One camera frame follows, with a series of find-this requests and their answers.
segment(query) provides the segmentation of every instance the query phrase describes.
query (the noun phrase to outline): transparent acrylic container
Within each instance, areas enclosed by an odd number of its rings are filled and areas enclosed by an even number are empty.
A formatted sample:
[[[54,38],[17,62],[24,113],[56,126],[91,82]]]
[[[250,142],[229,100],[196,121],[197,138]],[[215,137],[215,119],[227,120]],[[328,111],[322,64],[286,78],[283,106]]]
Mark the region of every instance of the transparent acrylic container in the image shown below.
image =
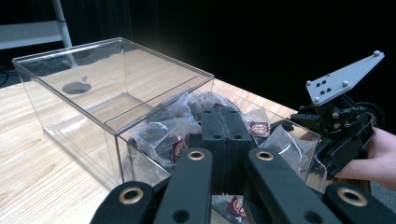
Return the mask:
[[[214,76],[123,38],[13,63],[44,132],[109,189],[131,180],[155,185],[171,174],[131,143],[131,130],[181,96],[214,92],[242,114],[263,109],[215,85]],[[264,111],[269,123],[283,120],[293,127],[290,135],[313,143],[300,177],[323,191],[326,171],[314,157],[319,136]]]

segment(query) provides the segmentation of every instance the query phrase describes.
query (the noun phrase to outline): metal bolt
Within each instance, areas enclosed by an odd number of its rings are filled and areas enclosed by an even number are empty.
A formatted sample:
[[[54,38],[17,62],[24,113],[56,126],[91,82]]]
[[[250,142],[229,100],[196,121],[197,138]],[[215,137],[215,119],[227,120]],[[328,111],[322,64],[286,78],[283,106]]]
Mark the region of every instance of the metal bolt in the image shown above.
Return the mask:
[[[334,112],[334,113],[332,113],[332,117],[334,119],[338,119],[338,118],[340,118],[340,115],[337,112]]]
[[[375,57],[378,57],[380,54],[381,54],[381,51],[379,51],[379,50],[374,51],[374,56]]]

